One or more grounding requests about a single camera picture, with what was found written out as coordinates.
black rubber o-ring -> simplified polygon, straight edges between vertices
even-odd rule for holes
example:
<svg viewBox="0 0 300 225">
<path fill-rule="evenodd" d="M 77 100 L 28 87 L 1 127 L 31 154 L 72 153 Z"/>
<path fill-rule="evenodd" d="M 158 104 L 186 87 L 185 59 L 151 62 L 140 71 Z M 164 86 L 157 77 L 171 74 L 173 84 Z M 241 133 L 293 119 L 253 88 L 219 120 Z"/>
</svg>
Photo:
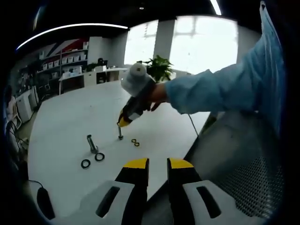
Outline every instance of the black rubber o-ring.
<svg viewBox="0 0 300 225">
<path fill-rule="evenodd" d="M 81 167 L 82 167 L 83 169 L 86 169 L 86 168 L 88 168 L 89 166 L 90 166 L 90 161 L 89 161 L 88 159 L 84 159 L 84 160 L 81 162 Z"/>
<path fill-rule="evenodd" d="M 102 158 L 101 159 L 98 159 L 97 158 L 97 156 L 99 156 L 99 155 L 101 155 L 102 156 Z M 97 161 L 97 162 L 100 162 L 100 161 L 102 161 L 103 159 L 105 158 L 105 155 L 103 154 L 103 153 L 97 153 L 96 155 L 95 155 L 95 160 Z"/>
</svg>

potted plant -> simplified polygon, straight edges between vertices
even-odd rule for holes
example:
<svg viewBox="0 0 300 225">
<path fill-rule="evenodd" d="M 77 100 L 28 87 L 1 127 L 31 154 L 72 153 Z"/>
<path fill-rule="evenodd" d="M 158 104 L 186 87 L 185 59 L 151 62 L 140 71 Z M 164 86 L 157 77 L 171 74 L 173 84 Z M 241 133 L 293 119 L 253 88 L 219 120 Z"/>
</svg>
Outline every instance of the potted plant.
<svg viewBox="0 0 300 225">
<path fill-rule="evenodd" d="M 169 60 L 156 56 L 154 59 L 150 59 L 150 61 L 143 62 L 138 61 L 139 63 L 145 64 L 147 73 L 153 77 L 156 83 L 162 82 L 164 80 L 171 80 L 170 76 L 172 73 L 171 63 Z"/>
</svg>

shelf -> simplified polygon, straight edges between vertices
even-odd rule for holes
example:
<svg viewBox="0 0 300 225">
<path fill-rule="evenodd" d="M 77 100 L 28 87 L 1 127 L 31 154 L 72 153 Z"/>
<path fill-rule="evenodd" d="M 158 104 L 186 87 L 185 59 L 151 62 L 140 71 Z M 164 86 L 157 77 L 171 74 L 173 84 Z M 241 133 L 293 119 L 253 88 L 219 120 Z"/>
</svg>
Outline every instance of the shelf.
<svg viewBox="0 0 300 225">
<path fill-rule="evenodd" d="M 69 51 L 69 52 L 62 52 L 61 55 L 70 54 L 70 53 L 84 52 L 84 51 L 88 51 L 88 49 L 79 49 L 79 50 L 74 50 L 74 51 Z M 60 52 L 58 54 L 56 54 L 56 55 L 52 55 L 52 56 L 48 56 L 46 58 L 43 58 L 40 61 L 44 61 L 44 60 L 48 60 L 48 59 L 51 59 L 51 58 L 55 58 L 57 56 L 60 56 Z"/>
<path fill-rule="evenodd" d="M 88 60 L 80 60 L 80 61 L 77 61 L 77 62 L 69 62 L 69 63 L 62 64 L 61 67 L 64 67 L 64 66 L 67 66 L 67 65 L 71 65 L 71 64 L 80 63 L 80 62 L 87 62 L 87 61 Z M 37 74 L 41 74 L 41 73 L 44 73 L 44 72 L 46 72 L 48 70 L 52 70 L 52 69 L 55 69 L 55 68 L 60 68 L 60 65 L 58 67 L 52 67 L 52 68 L 45 69 L 43 71 L 38 72 Z"/>
</svg>

light blue shirt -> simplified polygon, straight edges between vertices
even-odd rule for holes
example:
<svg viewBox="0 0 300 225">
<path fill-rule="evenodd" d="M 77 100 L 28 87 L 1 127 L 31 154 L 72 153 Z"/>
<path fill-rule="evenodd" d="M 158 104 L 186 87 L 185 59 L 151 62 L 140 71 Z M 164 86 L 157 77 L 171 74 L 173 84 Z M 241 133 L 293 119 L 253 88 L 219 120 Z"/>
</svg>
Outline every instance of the light blue shirt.
<svg viewBox="0 0 300 225">
<path fill-rule="evenodd" d="M 258 110 L 279 135 L 286 71 L 277 33 L 262 5 L 262 36 L 241 63 L 165 84 L 168 99 L 179 113 Z"/>
</svg>

ceiling light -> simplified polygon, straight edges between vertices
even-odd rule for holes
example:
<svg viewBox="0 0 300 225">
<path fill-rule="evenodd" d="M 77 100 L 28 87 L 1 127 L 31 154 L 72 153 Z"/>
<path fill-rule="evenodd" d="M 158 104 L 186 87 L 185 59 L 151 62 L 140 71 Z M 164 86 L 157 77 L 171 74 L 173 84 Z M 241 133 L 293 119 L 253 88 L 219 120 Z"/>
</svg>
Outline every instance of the ceiling light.
<svg viewBox="0 0 300 225">
<path fill-rule="evenodd" d="M 214 7 L 214 10 L 215 10 L 216 14 L 217 14 L 217 15 L 222 15 L 222 14 L 221 14 L 221 10 L 220 10 L 220 8 L 219 8 L 219 5 L 218 5 L 218 3 L 217 3 L 217 0 L 210 0 L 210 2 L 211 2 L 211 4 L 212 4 L 212 6 Z"/>
<path fill-rule="evenodd" d="M 61 26 L 61 27 L 56 27 L 56 28 L 52 28 L 50 30 L 46 30 L 42 33 L 39 33 L 31 38 L 29 38 L 27 41 L 24 41 L 22 44 L 20 44 L 16 50 L 18 50 L 19 48 L 21 48 L 24 44 L 30 42 L 31 40 L 43 35 L 43 34 L 46 34 L 46 33 L 49 33 L 51 31 L 54 31 L 54 30 L 59 30 L 59 29 L 63 29 L 63 28 L 68 28 L 68 27 L 78 27 L 78 26 L 105 26 L 105 27 L 116 27 L 116 28 L 122 28 L 122 29 L 128 29 L 128 27 L 125 27 L 125 26 L 120 26 L 120 25 L 114 25 L 114 24 L 107 24 L 107 23 L 78 23 L 78 24 L 71 24 L 71 25 L 65 25 L 65 26 Z"/>
</svg>

